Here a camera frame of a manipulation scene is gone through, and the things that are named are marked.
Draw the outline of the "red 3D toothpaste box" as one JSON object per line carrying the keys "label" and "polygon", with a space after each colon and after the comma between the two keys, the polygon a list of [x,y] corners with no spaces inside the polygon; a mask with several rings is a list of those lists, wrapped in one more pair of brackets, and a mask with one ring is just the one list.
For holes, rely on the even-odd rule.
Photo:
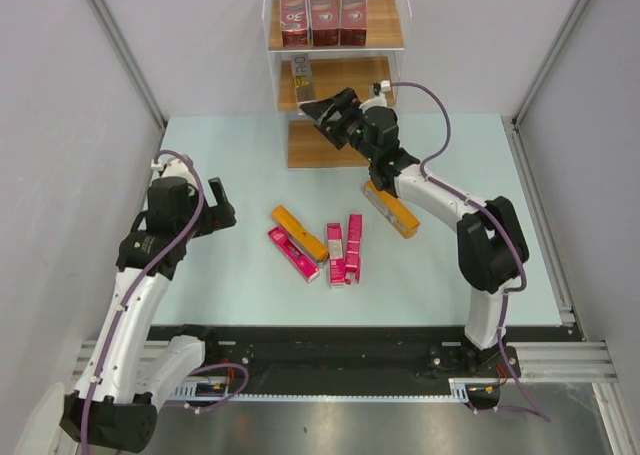
{"label": "red 3D toothpaste box", "polygon": [[341,0],[340,8],[340,44],[365,46],[368,0]]}

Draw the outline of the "red foil toothpaste box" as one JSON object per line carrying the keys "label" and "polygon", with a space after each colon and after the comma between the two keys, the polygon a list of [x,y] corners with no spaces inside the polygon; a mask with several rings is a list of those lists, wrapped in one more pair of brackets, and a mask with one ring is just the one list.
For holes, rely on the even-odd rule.
{"label": "red foil toothpaste box", "polygon": [[280,32],[285,48],[309,44],[306,0],[280,0]]}

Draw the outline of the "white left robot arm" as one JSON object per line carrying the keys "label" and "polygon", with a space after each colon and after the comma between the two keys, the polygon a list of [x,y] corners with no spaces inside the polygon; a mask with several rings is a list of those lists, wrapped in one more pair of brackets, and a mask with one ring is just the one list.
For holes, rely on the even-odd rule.
{"label": "white left robot arm", "polygon": [[64,399],[61,428],[75,441],[139,453],[149,444],[160,409],[192,371],[207,375],[221,362],[213,331],[183,325],[162,354],[140,366],[159,303],[197,237],[231,228],[235,209],[222,182],[208,182],[209,206],[190,176],[162,176],[147,190],[140,212],[119,246],[111,303],[82,375]]}

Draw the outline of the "orange toothpaste box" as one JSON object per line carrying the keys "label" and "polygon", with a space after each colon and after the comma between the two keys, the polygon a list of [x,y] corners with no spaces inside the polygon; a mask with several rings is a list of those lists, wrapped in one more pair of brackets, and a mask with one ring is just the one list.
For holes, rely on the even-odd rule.
{"label": "orange toothpaste box", "polygon": [[283,229],[299,248],[316,264],[324,263],[329,255],[328,248],[302,225],[284,206],[271,211],[272,220]]}
{"label": "orange toothpaste box", "polygon": [[410,239],[417,234],[420,221],[400,200],[378,190],[371,180],[364,185],[364,195],[403,238]]}

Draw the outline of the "silver gold R.O toothpaste box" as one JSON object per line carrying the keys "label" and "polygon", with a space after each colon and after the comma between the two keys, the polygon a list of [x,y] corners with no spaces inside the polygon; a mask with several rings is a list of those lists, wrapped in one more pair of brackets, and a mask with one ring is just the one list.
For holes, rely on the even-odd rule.
{"label": "silver gold R.O toothpaste box", "polygon": [[297,104],[315,101],[316,90],[309,56],[306,53],[295,54],[290,63]]}

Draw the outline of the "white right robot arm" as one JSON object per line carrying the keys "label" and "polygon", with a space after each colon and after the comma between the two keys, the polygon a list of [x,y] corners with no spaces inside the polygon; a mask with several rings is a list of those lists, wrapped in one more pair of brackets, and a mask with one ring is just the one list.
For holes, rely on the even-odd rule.
{"label": "white right robot arm", "polygon": [[508,298],[527,286],[529,249],[512,202],[499,196],[482,201],[428,171],[425,162],[402,147],[398,116],[381,87],[362,102],[351,88],[301,112],[336,148],[350,146],[368,163],[376,189],[412,203],[456,235],[458,267],[471,287],[464,331],[471,344],[461,351],[463,368],[484,376],[506,351]]}

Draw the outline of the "pink Be You toothpaste box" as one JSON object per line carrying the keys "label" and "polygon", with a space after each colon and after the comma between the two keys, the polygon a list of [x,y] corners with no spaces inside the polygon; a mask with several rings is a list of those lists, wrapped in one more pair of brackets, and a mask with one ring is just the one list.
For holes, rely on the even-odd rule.
{"label": "pink Be You toothpaste box", "polygon": [[268,237],[307,283],[312,282],[319,276],[320,270],[318,266],[292,241],[282,228],[272,228],[268,231]]}

